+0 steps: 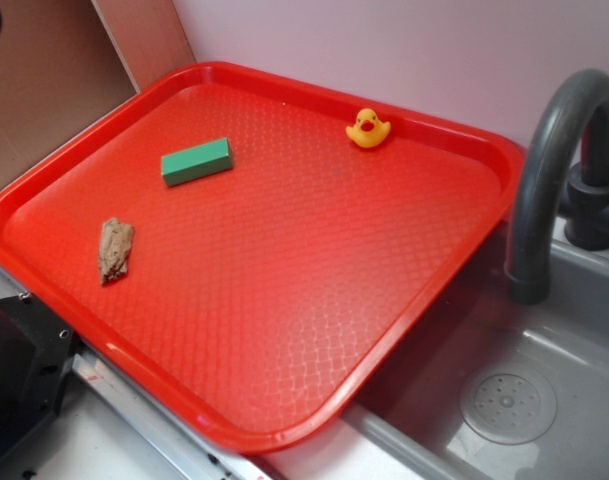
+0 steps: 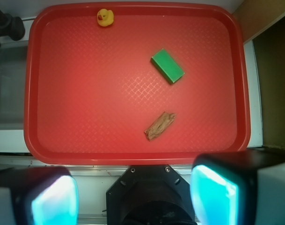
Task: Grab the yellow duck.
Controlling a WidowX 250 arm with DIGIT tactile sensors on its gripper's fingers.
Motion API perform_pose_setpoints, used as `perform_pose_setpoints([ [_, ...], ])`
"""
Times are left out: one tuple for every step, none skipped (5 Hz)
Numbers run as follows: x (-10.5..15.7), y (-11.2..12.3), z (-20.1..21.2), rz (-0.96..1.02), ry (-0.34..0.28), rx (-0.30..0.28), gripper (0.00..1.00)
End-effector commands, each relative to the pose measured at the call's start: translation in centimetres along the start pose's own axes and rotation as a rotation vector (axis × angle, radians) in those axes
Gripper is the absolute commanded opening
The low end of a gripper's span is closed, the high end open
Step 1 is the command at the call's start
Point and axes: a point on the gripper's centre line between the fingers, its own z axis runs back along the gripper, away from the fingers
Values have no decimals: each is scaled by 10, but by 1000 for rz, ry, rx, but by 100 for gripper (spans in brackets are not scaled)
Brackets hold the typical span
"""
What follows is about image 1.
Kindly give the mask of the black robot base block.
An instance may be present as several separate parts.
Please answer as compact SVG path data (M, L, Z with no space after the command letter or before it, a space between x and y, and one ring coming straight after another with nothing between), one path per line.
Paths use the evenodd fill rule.
M58 415L75 343L39 299L0 299L0 463Z

